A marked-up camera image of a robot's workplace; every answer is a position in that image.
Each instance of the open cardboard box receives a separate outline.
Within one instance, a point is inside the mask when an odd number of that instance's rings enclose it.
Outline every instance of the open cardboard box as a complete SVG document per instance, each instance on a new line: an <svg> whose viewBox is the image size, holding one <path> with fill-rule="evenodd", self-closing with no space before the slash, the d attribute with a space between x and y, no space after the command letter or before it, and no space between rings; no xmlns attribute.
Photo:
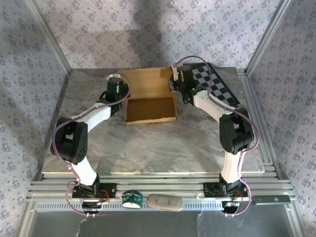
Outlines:
<svg viewBox="0 0 316 237"><path fill-rule="evenodd" d="M177 120L175 92L169 90L170 68L121 71L131 80L131 96L125 105L127 124Z"/></svg>

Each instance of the purple cable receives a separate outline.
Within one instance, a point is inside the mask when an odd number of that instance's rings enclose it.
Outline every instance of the purple cable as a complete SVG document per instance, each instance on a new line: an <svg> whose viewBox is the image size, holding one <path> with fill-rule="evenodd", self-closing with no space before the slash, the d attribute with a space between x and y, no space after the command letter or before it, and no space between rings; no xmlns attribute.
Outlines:
<svg viewBox="0 0 316 237"><path fill-rule="evenodd" d="M66 122L63 122L62 124L58 125L58 126L54 129L53 134L52 134L52 138L51 138L51 142L52 142L52 145L53 145L53 150L54 150L55 155L57 156L57 158L58 158L61 162L63 162L65 165L68 166L68 169L70 169L70 170L72 171L72 173L75 175L75 177L76 177L76 179L77 179L77 183L75 183L75 184L73 184L72 186L70 186L70 187L67 189L66 193L65 193L66 202L67 202L67 204L70 206L70 208L71 208L75 213L77 213L77 214L79 214L79 215L82 215L82 216L86 216L86 214L84 214L84 213L82 213L82 212L76 210L76 209L71 205L71 203L69 202L69 199L68 199L68 193L69 193L69 191L70 191L71 189L73 189L74 187L80 185L80 177L78 176L78 174L76 173L76 171L72 168L72 164L69 163L69 162L67 162L67 161L65 161L65 160L62 159L62 157L60 156L60 154L59 154L59 152L58 152L58 150L57 150L57 147L56 147L55 137L56 137L57 131L58 131L60 128L62 128L63 126L66 126L67 124L69 124L69 123L71 123L71 122L73 122L73 121L76 121L76 120L78 120L78 119L81 119L81 118L87 116L89 113L91 113L91 112L94 111L94 110L97 110L97 109L100 109L100 108L104 108L104 107L108 107L108 106L112 106L112 105L119 104L119 103L123 102L123 101L130 95L130 91L131 91L131 87L132 87L132 86L131 86L130 79L129 79L126 75L124 75L123 73L120 73L120 72L115 72L115 73L111 73L111 74L119 74L119 75L121 75L121 76L123 76L123 77L126 78L126 80L128 81L128 84L129 84L129 89L128 89L127 94L126 94L122 99L120 99L120 100L118 100L118 101L116 101L116 102L109 103L109 104L105 104L105 105L100 105L100 106L98 106L98 107L92 107L91 109L87 110L84 114L82 114L82 115L80 115L80 116L78 116L78 117L72 118L71 120L68 120L68 121L66 121Z"/></svg>
<svg viewBox="0 0 316 237"><path fill-rule="evenodd" d="M250 148L248 148L248 149L242 151L242 152L240 153L240 157L239 157L239 161L238 161L237 175L238 175L238 178L239 178L240 182L242 182L243 184L245 184L245 186L247 187L247 189L248 189L248 191L249 191L249 202L248 202L246 208L245 208L243 211L241 211L241 212L239 212L239 213L237 213L237 214L230 214L230 215L232 215L232 216L237 216L237 215L240 215L240 214L244 213L244 212L248 209L248 207L250 206L250 203L251 203L251 190L250 190L249 185L248 185L245 181L243 181L243 180L241 179L241 167L242 167L242 162L243 162L243 158L244 158L245 153L246 153L246 152L253 151L254 149L256 149L256 148L258 147L259 141L260 141L260 134L259 134L259 131L258 131L258 129L257 129L257 126L253 123L253 121L250 120L250 118L248 118L246 115L243 115L242 113L236 111L235 109L231 109L231 108L228 108L228 107L222 105L221 103L217 102L217 101L213 98L213 95L210 93L211 84L212 84L212 70L211 70L209 64L208 64L203 58L201 58L201 57L199 57L199 56L195 56L195 55L187 56L187 57L184 57L184 58L180 59L180 60L179 60L177 63L175 63L173 66L178 65L179 63L181 63L183 60L185 60L185 59L187 59L187 58L198 58L198 59L200 59L200 60L207 66L208 73L209 73L209 76L210 76L210 84L209 84L209 88L207 89L208 98L209 98L214 104L216 104L217 106L221 107L222 109L228 110L228 111L230 111L230 112L233 112L233 113L237 114L238 116L242 117L243 119L245 119L245 120L246 120L248 123L250 123L251 126L253 127L253 130L254 130L254 133L255 133L255 136L256 136L256 143L255 143L255 145L253 145L252 147L250 147Z"/></svg>

